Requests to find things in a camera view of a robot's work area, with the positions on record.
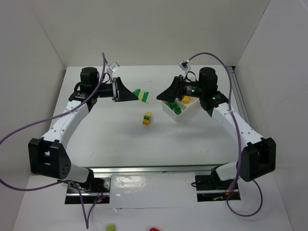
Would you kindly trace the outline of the yellow round printed lego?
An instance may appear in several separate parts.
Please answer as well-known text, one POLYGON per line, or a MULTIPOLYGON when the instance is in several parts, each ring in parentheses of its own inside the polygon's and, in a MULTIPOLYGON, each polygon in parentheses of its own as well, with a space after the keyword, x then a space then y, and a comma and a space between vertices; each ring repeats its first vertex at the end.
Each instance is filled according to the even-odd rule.
POLYGON ((189 96, 184 96, 184 97, 182 98, 181 102, 182 102, 183 104, 188 104, 188 103, 190 102, 189 96))

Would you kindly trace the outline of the green lego brick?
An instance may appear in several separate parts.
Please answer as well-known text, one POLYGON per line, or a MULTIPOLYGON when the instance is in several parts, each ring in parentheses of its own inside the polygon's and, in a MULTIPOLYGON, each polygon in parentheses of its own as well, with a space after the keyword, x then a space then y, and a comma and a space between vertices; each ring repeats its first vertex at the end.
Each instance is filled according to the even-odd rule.
POLYGON ((176 115, 180 115, 182 113, 182 110, 180 107, 176 106, 172 106, 172 111, 176 114, 176 115))

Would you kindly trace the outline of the green and cream lego stack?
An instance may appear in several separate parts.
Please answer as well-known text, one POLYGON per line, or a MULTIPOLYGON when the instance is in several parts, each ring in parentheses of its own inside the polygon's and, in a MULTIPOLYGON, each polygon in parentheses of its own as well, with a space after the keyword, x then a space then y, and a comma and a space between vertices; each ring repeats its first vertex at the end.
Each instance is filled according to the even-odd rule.
POLYGON ((134 95, 136 95, 138 97, 139 101, 144 102, 144 103, 147 102, 147 99, 148 99, 148 96, 149 96, 148 91, 145 91, 145 90, 142 90, 142 89, 135 89, 133 93, 134 93, 134 95))

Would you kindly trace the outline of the white divided plastic container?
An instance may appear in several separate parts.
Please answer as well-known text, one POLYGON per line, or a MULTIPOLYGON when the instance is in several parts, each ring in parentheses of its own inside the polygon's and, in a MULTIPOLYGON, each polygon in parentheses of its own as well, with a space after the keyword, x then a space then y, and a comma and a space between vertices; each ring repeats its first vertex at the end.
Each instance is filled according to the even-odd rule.
POLYGON ((189 112, 191 112, 193 109, 195 109, 197 106, 200 105, 199 103, 199 98, 195 97, 189 97, 190 102, 188 104, 183 104, 181 100, 179 99, 179 92, 178 92, 178 97, 174 101, 174 103, 177 104, 178 107, 181 108, 182 113, 180 115, 176 115, 167 105, 168 102, 161 101, 162 104, 162 109, 163 111, 174 121, 180 122, 185 116, 188 115, 189 112))

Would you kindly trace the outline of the yellow and green lego stack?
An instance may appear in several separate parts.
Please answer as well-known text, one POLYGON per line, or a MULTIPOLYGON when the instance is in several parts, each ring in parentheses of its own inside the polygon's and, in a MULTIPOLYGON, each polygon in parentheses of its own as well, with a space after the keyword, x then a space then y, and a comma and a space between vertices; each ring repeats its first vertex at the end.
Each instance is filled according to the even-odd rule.
POLYGON ((143 116, 143 120, 142 120, 142 123, 144 125, 149 125, 150 122, 151 122, 151 117, 152 117, 152 113, 150 112, 146 112, 143 116))

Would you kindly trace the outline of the green and cream lego pair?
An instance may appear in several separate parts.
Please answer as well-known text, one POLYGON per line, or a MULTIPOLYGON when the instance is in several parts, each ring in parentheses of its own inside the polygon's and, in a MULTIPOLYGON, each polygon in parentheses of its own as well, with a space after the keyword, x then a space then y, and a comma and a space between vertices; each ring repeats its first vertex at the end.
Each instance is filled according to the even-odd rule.
POLYGON ((174 110, 175 108, 177 108, 177 104, 176 103, 167 103, 168 107, 171 109, 171 110, 174 110))

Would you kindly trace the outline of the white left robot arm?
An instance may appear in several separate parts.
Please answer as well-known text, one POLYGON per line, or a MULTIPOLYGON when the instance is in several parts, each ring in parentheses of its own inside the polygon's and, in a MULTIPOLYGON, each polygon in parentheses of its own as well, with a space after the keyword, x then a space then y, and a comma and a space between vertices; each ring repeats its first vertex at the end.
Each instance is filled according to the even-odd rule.
POLYGON ((93 170, 72 164, 66 148, 73 133, 90 113, 98 98, 111 98, 115 102, 138 100, 124 86, 121 78, 115 77, 110 79, 110 83, 103 83, 99 81, 96 68, 82 68, 80 82, 69 97, 64 115, 41 138, 32 138, 28 144, 30 170, 33 174, 73 181, 86 191, 95 185, 93 170))

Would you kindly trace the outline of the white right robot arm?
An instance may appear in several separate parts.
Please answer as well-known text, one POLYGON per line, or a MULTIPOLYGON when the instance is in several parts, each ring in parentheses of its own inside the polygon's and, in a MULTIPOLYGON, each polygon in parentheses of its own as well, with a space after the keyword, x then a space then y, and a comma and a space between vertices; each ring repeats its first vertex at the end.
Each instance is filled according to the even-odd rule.
POLYGON ((185 96, 199 99, 201 107, 217 120, 238 143, 238 160, 215 167, 213 182, 231 180, 231 192, 238 179, 246 182, 273 172, 276 168, 276 143, 273 138, 264 138, 253 130, 232 107, 230 99, 218 90, 215 69, 201 68, 197 81, 189 82, 175 76, 171 85, 157 96, 160 101, 174 103, 185 96))

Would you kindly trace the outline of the lime green block foreground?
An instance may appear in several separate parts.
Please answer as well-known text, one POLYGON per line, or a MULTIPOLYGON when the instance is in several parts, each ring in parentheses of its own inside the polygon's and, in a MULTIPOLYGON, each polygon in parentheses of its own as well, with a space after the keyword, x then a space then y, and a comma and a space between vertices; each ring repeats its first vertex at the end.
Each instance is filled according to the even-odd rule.
POLYGON ((114 224, 108 225, 106 227, 106 231, 115 231, 116 230, 116 226, 114 224))

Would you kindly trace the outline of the aluminium rail right side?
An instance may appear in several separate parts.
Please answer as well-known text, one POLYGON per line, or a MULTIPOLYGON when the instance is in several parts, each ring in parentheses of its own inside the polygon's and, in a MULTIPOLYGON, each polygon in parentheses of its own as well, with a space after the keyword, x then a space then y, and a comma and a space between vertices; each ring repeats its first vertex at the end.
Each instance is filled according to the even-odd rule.
POLYGON ((240 87, 235 75, 235 66, 228 66, 227 67, 228 72, 231 75, 231 79, 232 79, 232 89, 234 92, 234 96, 235 96, 235 100, 238 106, 238 110, 239 110, 239 114, 240 116, 246 121, 246 123, 250 124, 249 118, 248 118, 248 114, 246 111, 246 107, 244 104, 244 100, 240 91, 240 87))

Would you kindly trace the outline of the aluminium rail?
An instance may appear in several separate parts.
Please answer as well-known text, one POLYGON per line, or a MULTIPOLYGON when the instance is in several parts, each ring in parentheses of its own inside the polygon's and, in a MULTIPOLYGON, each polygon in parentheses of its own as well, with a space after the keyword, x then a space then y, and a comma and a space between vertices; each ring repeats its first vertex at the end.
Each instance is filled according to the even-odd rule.
POLYGON ((156 173, 210 173, 216 165, 134 166, 134 167, 88 167, 95 175, 156 174, 156 173))
POLYGON ((248 114, 246 111, 246 107, 244 104, 244 100, 240 91, 240 87, 235 75, 235 66, 228 66, 227 67, 228 72, 231 75, 231 79, 232 79, 232 89, 234 92, 234 96, 235 96, 235 100, 238 106, 238 110, 239 110, 239 114, 240 116, 246 121, 246 123, 250 124, 249 118, 248 118, 248 114))

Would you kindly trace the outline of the aluminium rail front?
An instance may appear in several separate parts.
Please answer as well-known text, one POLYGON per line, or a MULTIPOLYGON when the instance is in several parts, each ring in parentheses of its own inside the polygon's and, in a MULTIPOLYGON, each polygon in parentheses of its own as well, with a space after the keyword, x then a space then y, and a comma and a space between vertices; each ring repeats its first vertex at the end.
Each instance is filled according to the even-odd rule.
POLYGON ((134 166, 134 167, 88 167, 95 175, 156 174, 156 173, 210 173, 216 165, 134 166))

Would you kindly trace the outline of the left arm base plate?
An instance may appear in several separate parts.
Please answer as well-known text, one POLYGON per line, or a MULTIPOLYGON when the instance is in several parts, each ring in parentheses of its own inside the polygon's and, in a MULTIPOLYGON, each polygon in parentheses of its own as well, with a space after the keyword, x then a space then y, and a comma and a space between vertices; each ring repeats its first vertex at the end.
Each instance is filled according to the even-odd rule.
MULTIPOLYGON (((94 183, 88 189, 82 188, 79 184, 77 186, 80 189, 84 204, 93 204, 94 202, 98 204, 110 203, 110 177, 95 178, 94 183)), ((72 183, 67 186, 64 203, 66 205, 81 204, 79 192, 72 183)))

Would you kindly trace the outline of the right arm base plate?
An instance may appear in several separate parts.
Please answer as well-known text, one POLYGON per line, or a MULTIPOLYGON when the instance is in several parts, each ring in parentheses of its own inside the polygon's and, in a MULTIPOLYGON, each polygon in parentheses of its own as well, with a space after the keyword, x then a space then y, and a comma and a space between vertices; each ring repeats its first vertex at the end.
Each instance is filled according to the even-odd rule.
POLYGON ((230 200, 240 200, 239 187, 236 185, 233 192, 229 192, 228 188, 233 180, 215 181, 210 175, 196 175, 195 181, 191 183, 197 191, 198 202, 217 202, 226 201, 230 195, 230 200))

